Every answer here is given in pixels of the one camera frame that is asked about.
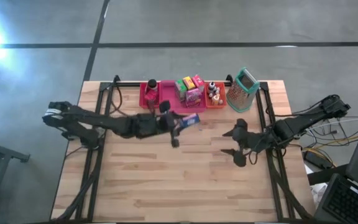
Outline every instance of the small box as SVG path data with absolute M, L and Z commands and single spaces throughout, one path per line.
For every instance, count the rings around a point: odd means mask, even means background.
M 191 80 L 201 92 L 204 91 L 204 80 L 202 80 L 199 75 L 195 75 Z
M 191 114 L 187 117 L 184 117 L 179 120 L 180 128 L 187 128 L 191 125 L 197 124 L 200 122 L 200 117 L 198 114 Z
M 185 83 L 187 90 L 192 90 L 196 88 L 196 85 L 194 85 L 193 81 L 191 81 L 190 77 L 183 78 L 183 82 Z
M 186 91 L 187 88 L 183 80 L 177 80 L 175 82 L 175 93 L 180 101 L 186 100 Z
M 201 102 L 201 94 L 200 90 L 195 88 L 194 90 L 189 90 L 186 92 L 186 106 L 193 107 L 198 106 Z

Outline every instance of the cardboard item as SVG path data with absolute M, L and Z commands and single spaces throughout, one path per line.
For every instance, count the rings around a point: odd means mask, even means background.
M 186 106 L 194 107 L 198 106 L 201 102 L 202 94 L 199 89 L 189 90 L 186 92 Z
M 204 80 L 202 80 L 199 75 L 195 75 L 191 80 L 201 92 L 204 91 Z
M 180 101 L 186 100 L 186 91 L 187 88 L 183 82 L 183 80 L 175 81 L 175 94 L 177 95 Z
M 193 81 L 191 81 L 190 77 L 183 78 L 183 82 L 185 83 L 187 90 L 192 90 L 196 88 L 196 85 L 194 85 Z

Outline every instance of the laptop keyboard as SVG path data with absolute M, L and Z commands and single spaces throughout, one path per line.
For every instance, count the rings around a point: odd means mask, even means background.
M 332 190 L 331 198 L 323 208 L 344 223 L 358 223 L 358 189 L 340 178 L 336 179 Z

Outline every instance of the black floor stripe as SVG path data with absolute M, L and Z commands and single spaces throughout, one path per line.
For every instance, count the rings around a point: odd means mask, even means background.
M 99 48 L 146 49 L 181 47 L 358 47 L 358 42 L 182 42 L 182 43 L 105 43 Z
M 92 44 L 1 44 L 0 49 L 64 49 L 90 48 Z
M 1 49 L 66 49 L 90 48 L 147 49 L 192 47 L 358 47 L 358 42 L 182 42 L 182 43 L 95 43 L 95 44 L 1 44 Z
M 98 51 L 98 44 L 100 37 L 102 35 L 103 25 L 106 18 L 107 9 L 109 6 L 110 0 L 104 0 L 102 11 L 100 13 L 98 27 L 96 28 L 96 33 L 94 34 L 93 45 L 91 48 L 91 53 L 89 54 L 88 63 L 86 64 L 85 73 L 83 81 L 89 81 L 91 78 L 92 68 L 94 64 L 94 59 L 96 57 L 96 52 Z

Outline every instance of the red tray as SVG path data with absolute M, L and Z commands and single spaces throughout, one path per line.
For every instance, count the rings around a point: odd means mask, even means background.
M 143 109 L 148 109 L 149 107 L 147 106 L 147 100 L 144 99 L 144 93 L 145 93 L 145 89 L 147 87 L 147 83 L 141 83 L 140 84 L 140 93 L 139 93 L 139 106 Z M 157 100 L 156 102 L 154 102 L 154 108 L 158 108 L 159 104 L 160 104 L 160 96 L 161 96 L 161 88 L 160 88 L 160 83 L 157 82 Z
M 206 103 L 205 103 L 205 97 L 201 96 L 201 102 L 200 105 L 188 108 L 186 106 L 186 103 L 183 101 L 181 102 L 175 93 L 175 81 L 174 80 L 162 80 L 160 82 L 160 90 L 159 96 L 160 100 L 159 102 L 162 102 L 164 100 L 169 100 L 171 104 L 171 110 L 176 113 L 201 113 L 205 111 L 206 109 Z
M 204 89 L 207 91 L 209 83 L 205 83 Z M 215 82 L 215 86 L 219 87 L 219 95 L 221 96 L 220 99 L 223 100 L 222 105 L 212 105 L 212 100 L 208 98 L 207 94 L 205 93 L 205 102 L 207 109 L 222 109 L 226 106 L 226 91 L 224 89 L 224 83 Z

